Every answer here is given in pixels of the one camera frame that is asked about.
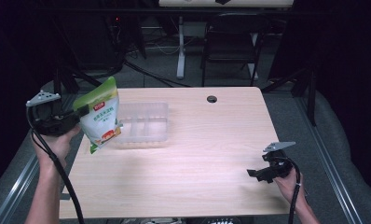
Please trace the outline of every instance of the light wood tabletop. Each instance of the light wood tabletop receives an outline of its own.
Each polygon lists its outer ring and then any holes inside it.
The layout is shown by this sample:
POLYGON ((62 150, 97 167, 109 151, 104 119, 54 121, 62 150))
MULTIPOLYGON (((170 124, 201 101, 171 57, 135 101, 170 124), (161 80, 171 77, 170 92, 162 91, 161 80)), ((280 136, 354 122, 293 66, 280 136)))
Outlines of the light wood tabletop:
POLYGON ((214 0, 159 0, 161 7, 291 7, 294 0, 230 0, 224 5, 214 0))
MULTIPOLYGON (((168 139, 113 139, 90 154, 84 136, 69 177, 85 218, 288 213, 276 184, 246 171, 268 167, 263 149, 278 141, 258 88, 119 89, 118 95, 120 103, 167 103, 168 139), (216 103, 207 101, 210 95, 216 103)), ((76 218, 71 200, 61 201, 60 217, 76 218)))

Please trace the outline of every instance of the grommet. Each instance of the grommet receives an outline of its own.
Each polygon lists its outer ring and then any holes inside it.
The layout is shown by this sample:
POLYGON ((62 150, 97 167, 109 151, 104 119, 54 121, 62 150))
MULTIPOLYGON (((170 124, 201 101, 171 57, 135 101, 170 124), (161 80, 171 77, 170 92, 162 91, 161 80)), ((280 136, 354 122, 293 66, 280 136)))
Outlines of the grommet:
POLYGON ((210 95, 210 96, 208 96, 207 100, 208 100, 209 103, 213 104, 213 103, 217 102, 217 97, 215 97, 213 95, 210 95))

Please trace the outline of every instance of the clear plastic tray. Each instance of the clear plastic tray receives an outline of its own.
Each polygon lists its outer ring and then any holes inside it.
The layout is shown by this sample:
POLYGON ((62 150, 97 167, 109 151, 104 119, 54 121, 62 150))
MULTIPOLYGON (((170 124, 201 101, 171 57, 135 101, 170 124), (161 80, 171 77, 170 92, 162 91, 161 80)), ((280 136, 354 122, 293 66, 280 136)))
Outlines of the clear plastic tray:
POLYGON ((168 104, 119 104, 118 121, 122 124, 119 143, 162 142, 168 139, 168 104))

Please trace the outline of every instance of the black curtain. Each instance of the black curtain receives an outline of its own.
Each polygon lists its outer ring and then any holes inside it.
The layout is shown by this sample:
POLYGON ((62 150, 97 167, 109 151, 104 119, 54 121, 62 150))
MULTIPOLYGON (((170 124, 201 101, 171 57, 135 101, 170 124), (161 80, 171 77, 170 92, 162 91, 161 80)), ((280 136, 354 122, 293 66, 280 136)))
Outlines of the black curtain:
POLYGON ((332 15, 326 20, 289 20, 269 77, 287 77, 314 66, 317 90, 336 112, 352 162, 371 187, 371 0, 295 3, 294 11, 332 15))
POLYGON ((59 63, 74 61, 47 17, 23 1, 0 1, 0 177, 28 133, 26 101, 54 78, 59 63))

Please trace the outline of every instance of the snack bag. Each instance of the snack bag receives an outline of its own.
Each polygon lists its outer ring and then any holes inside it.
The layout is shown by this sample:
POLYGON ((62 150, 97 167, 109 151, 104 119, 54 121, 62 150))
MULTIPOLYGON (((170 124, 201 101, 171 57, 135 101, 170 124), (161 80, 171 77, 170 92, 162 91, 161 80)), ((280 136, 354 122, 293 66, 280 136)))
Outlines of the snack bag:
POLYGON ((73 103, 74 111, 81 116, 80 126, 90 140, 91 154, 121 134, 117 120, 118 104, 117 85, 113 77, 73 103))

